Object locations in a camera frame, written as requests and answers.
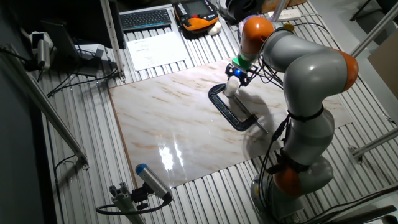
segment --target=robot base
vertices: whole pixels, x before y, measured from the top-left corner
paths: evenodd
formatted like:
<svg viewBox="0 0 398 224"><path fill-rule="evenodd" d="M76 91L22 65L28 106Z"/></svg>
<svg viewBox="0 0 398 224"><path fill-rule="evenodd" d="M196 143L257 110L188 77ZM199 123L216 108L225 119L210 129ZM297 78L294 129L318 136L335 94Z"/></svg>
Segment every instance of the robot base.
<svg viewBox="0 0 398 224"><path fill-rule="evenodd" d="M263 178L263 186L268 186L268 178ZM282 219L285 218L289 215L293 215L294 213L304 209L303 205L298 198L293 198L284 195L282 192L280 192L274 185L274 183L271 183L271 186L269 189L265 187L265 192L268 190L271 190L270 192L270 198L271 198L271 205L272 205L272 211L274 212L274 215L277 219ZM257 175L253 182L251 183L250 186L250 193L251 193L251 198L254 202L254 205L257 207L257 209L266 214L265 208L262 206L261 201L260 201L260 195L259 195L259 175Z"/></svg>

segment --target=marble slab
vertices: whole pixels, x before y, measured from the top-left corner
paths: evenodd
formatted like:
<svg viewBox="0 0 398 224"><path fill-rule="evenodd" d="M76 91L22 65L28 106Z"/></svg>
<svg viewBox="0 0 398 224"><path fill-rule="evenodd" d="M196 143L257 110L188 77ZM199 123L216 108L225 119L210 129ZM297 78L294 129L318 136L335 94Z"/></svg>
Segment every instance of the marble slab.
<svg viewBox="0 0 398 224"><path fill-rule="evenodd" d="M146 163L175 187L265 153L271 134L257 126L235 130L208 99L211 87L226 82L228 63L222 60L109 89L134 174L137 164ZM237 94L270 133L286 117L283 91L259 77ZM233 100L219 96L241 120L247 118ZM352 122L338 96L323 104L336 128ZM139 177L136 182L143 184Z"/></svg>

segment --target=paper sheet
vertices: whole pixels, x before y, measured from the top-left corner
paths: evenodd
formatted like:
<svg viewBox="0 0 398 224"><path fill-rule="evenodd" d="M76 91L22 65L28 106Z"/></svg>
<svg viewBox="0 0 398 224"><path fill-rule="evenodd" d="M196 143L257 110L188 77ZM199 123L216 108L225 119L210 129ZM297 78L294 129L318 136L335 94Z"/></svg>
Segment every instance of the paper sheet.
<svg viewBox="0 0 398 224"><path fill-rule="evenodd" d="M174 32L133 40L127 43L127 47L136 71L180 62L188 58L184 44Z"/></svg>

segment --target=black keyboard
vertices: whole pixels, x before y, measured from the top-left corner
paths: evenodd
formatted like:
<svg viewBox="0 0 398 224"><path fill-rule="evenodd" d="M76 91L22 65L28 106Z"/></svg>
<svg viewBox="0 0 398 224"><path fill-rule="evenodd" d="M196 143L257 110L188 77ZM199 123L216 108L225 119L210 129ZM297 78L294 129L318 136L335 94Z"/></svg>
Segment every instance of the black keyboard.
<svg viewBox="0 0 398 224"><path fill-rule="evenodd" d="M165 27L172 23L167 10L153 10L120 15L123 31Z"/></svg>

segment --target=metal rod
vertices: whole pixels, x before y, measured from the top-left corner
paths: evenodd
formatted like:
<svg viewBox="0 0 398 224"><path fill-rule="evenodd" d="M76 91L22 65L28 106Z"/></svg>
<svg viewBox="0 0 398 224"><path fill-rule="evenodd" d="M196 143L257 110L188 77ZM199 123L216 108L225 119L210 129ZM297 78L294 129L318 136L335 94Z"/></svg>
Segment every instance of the metal rod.
<svg viewBox="0 0 398 224"><path fill-rule="evenodd" d="M284 10L285 6L286 6L287 0L279 0L278 6L276 7L273 15L271 16L271 18L269 19L271 22L276 22L279 19L279 16L282 12L282 10Z"/></svg>
<svg viewBox="0 0 398 224"><path fill-rule="evenodd" d="M244 112L248 115L251 116L252 113L249 111L249 109L242 103L242 101L235 95L233 95L233 99L234 101L238 104L238 106L244 110ZM260 121L257 119L256 120L256 125L266 134L269 134L269 132L267 131L267 129L265 127L262 126L262 124L260 123Z"/></svg>
<svg viewBox="0 0 398 224"><path fill-rule="evenodd" d="M109 38L111 39L111 45L116 60L116 66L118 67L120 80L124 82L126 81L126 77L124 76L124 68L120 56L118 38L116 37L116 31L114 29L114 23L112 19L111 7L109 6L109 0L101 0L101 5L105 17L106 27L108 28Z"/></svg>
<svg viewBox="0 0 398 224"><path fill-rule="evenodd" d="M359 157L362 156L365 152L368 152L375 147L380 146L381 144L385 143L386 141L389 141L395 137L398 136L398 128L393 129L392 131L389 131L386 134L383 134L379 138L373 140L372 142L367 143L365 146L361 147L360 149L357 149L353 152L354 157Z"/></svg>
<svg viewBox="0 0 398 224"><path fill-rule="evenodd" d="M14 49L9 45L7 49L14 52ZM0 54L0 60L3 61L5 65L8 65L12 74L18 79L19 83L23 86L28 96L32 98L35 104L40 108L43 114L51 122L53 127L58 131L59 135L68 144L70 149L76 154L79 160L88 167L87 156L82 150L75 137L69 131L68 127L62 121L61 117L57 113L57 110L51 105L49 99L43 93L42 89L39 87L36 79L30 76L24 69L18 58L15 58L9 54Z"/></svg>
<svg viewBox="0 0 398 224"><path fill-rule="evenodd" d="M398 15L398 2L370 31L368 36L366 36L366 38L355 47L355 49L350 53L351 56L357 57L370 44L370 42L372 42L372 40L374 40L384 28L386 28L388 23L390 23L397 15Z"/></svg>

